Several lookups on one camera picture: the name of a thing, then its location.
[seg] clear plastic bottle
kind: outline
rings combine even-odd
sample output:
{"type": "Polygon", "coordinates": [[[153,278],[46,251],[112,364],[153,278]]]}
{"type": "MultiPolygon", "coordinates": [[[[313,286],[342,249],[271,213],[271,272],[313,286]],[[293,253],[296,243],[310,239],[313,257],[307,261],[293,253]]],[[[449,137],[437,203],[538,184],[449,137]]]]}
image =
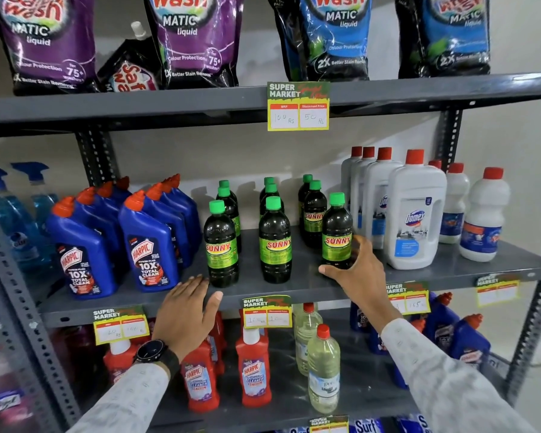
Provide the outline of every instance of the clear plastic bottle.
{"type": "Polygon", "coordinates": [[[316,312],[312,302],[303,304],[303,310],[295,315],[296,366],[304,376],[309,375],[307,345],[317,334],[317,327],[322,324],[322,317],[316,312]]]}
{"type": "Polygon", "coordinates": [[[310,404],[321,413],[337,408],[340,393],[341,350],[328,325],[320,324],[307,345],[310,404]]]}

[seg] white bottle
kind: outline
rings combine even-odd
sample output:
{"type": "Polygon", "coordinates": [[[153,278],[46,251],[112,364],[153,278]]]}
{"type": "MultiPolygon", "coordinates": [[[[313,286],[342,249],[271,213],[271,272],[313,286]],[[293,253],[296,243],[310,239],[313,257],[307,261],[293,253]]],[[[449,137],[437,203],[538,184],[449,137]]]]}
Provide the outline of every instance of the white bottle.
{"type": "Polygon", "coordinates": [[[423,165],[423,149],[407,151],[403,167],[389,176],[384,249],[395,269],[427,267],[439,245],[447,177],[423,165]]]}
{"type": "Polygon", "coordinates": [[[503,208],[509,203],[511,190],[503,181],[503,169],[486,167],[483,179],[469,193],[471,209],[465,216],[459,250],[475,262],[490,262],[497,254],[497,243],[505,223],[503,208]]]}
{"type": "Polygon", "coordinates": [[[347,209],[349,209],[351,200],[351,165],[359,161],[362,157],[362,146],[353,146],[351,157],[347,158],[341,164],[341,191],[344,193],[345,200],[347,201],[347,209]]]}
{"type": "Polygon", "coordinates": [[[443,219],[439,242],[452,245],[459,242],[465,216],[463,199],[469,192],[469,178],[463,173],[463,163],[452,163],[447,172],[447,197],[443,208],[443,219]]]}
{"type": "Polygon", "coordinates": [[[365,170],[375,162],[375,147],[363,147],[363,157],[351,165],[351,215],[353,216],[353,232],[361,233],[363,212],[363,189],[365,187],[365,170]]]}
{"type": "Polygon", "coordinates": [[[379,147],[377,160],[365,171],[363,189],[363,227],[361,235],[373,243],[373,249],[382,249],[385,237],[385,217],[387,214],[387,189],[390,173],[403,163],[390,159],[391,147],[379,147]]]}

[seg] wristwatch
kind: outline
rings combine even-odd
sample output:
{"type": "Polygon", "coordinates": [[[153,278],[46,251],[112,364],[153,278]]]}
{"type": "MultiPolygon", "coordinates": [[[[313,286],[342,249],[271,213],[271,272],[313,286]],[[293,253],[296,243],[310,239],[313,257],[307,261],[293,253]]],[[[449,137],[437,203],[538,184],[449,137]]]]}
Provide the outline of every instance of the wristwatch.
{"type": "Polygon", "coordinates": [[[138,348],[138,351],[136,351],[134,361],[140,363],[154,363],[159,361],[168,368],[171,378],[174,377],[174,374],[178,372],[180,367],[178,357],[160,339],[143,343],[138,348]]]}

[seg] metal shelf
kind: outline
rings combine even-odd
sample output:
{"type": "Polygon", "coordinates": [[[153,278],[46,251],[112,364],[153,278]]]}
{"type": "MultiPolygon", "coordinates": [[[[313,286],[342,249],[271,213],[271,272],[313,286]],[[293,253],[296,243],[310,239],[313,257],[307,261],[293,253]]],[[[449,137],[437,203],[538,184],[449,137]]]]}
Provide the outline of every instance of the metal shelf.
{"type": "MultiPolygon", "coordinates": [[[[392,382],[390,356],[371,354],[365,335],[350,330],[349,309],[326,310],[321,315],[341,348],[341,394],[336,413],[349,415],[351,420],[417,413],[411,394],[392,382]]],[[[218,409],[205,414],[189,411],[183,380],[177,375],[153,417],[151,431],[176,433],[204,428],[217,433],[251,433],[308,425],[309,419],[322,416],[312,408],[307,378],[296,368],[290,328],[269,330],[271,403],[245,408],[233,346],[239,334],[238,319],[225,321],[228,348],[224,353],[226,370],[217,380],[218,409]]],[[[503,379],[489,366],[486,375],[494,386],[502,385],[503,379]]]]}
{"type": "MultiPolygon", "coordinates": [[[[541,72],[335,82],[331,116],[403,114],[541,99],[541,72]]],[[[267,87],[0,98],[0,137],[267,121],[267,87]]]]}
{"type": "MultiPolygon", "coordinates": [[[[221,310],[238,309],[244,298],[263,294],[288,294],[294,303],[346,299],[344,291],[334,281],[318,273],[320,251],[306,247],[298,228],[292,229],[292,275],[284,284],[263,280],[258,258],[258,230],[243,230],[240,254],[240,276],[236,285],[224,289],[221,310]]],[[[494,273],[514,273],[521,281],[541,279],[541,257],[506,242],[499,243],[497,256],[489,263],[476,263],[459,255],[457,246],[439,245],[433,264],[418,270],[395,270],[385,265],[387,283],[428,281],[430,290],[460,289],[474,285],[476,278],[494,273]]],[[[181,279],[191,275],[208,274],[206,254],[199,250],[191,267],[181,279]]],[[[120,306],[144,305],[146,315],[156,312],[166,292],[142,293],[128,274],[118,291],[109,297],[77,301],[66,288],[54,293],[38,307],[46,327],[84,325],[93,322],[93,311],[120,306]]]]}

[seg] white patterned sleeve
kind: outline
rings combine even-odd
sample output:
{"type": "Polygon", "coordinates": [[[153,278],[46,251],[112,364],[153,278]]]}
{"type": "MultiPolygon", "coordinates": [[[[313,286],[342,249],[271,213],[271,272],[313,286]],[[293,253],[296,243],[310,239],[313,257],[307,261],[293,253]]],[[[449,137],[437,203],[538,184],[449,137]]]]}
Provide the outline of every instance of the white patterned sleeve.
{"type": "Polygon", "coordinates": [[[168,382],[159,365],[133,365],[67,433],[144,433],[168,382]]]}
{"type": "Polygon", "coordinates": [[[404,319],[381,339],[434,433],[536,433],[480,372],[439,349],[404,319]]]}

